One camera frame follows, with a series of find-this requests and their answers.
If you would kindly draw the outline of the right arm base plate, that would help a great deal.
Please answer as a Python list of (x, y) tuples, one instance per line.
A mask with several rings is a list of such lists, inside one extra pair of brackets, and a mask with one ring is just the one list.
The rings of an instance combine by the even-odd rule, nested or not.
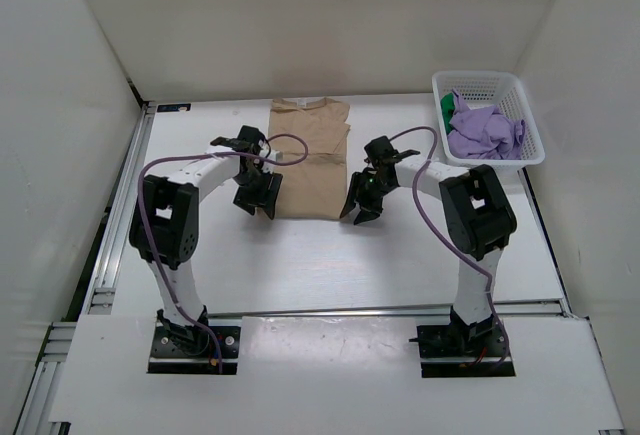
[(409, 342), (418, 347), (423, 379), (516, 376), (500, 328), (464, 344), (451, 326), (419, 325)]

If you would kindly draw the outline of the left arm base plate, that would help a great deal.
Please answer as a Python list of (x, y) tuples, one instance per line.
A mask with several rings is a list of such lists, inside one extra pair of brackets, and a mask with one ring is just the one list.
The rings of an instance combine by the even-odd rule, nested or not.
[(241, 342), (240, 326), (213, 326), (221, 348), (222, 363), (213, 341), (199, 335), (195, 344), (179, 342), (161, 325), (155, 327), (147, 372), (178, 375), (235, 375)]

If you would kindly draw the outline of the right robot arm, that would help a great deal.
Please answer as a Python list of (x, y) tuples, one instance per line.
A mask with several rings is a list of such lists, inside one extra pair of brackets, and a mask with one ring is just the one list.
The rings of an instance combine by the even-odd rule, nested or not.
[(423, 221), (459, 260), (457, 292), (449, 325), (434, 348), (470, 355), (498, 337), (493, 303), (497, 267), (517, 221), (495, 171), (463, 169), (428, 159), (385, 161), (351, 176), (342, 218), (355, 225), (378, 219), (383, 198), (407, 188)]

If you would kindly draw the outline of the beige t shirt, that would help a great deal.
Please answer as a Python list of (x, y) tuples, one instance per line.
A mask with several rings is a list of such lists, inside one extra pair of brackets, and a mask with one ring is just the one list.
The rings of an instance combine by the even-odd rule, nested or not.
[(276, 216), (284, 219), (337, 220), (347, 196), (347, 147), (350, 105), (331, 98), (297, 103), (271, 102), (268, 136), (286, 163)]

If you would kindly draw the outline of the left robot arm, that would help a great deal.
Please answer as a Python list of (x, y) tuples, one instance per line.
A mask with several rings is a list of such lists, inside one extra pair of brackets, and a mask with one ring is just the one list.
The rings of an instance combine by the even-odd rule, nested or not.
[(199, 240), (200, 203), (233, 180), (244, 210), (253, 214), (260, 208), (273, 218), (282, 182), (273, 167), (282, 160), (281, 153), (266, 148), (256, 155), (226, 149), (157, 159), (140, 173), (129, 243), (154, 275), (163, 301), (157, 317), (167, 338), (190, 356), (218, 344), (191, 265)]

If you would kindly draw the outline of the purple t shirt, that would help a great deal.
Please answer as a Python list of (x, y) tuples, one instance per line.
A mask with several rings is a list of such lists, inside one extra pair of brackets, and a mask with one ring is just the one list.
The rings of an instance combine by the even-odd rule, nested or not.
[(451, 154), (460, 159), (520, 160), (527, 134), (523, 119), (512, 120), (496, 105), (472, 109), (456, 91), (447, 135)]

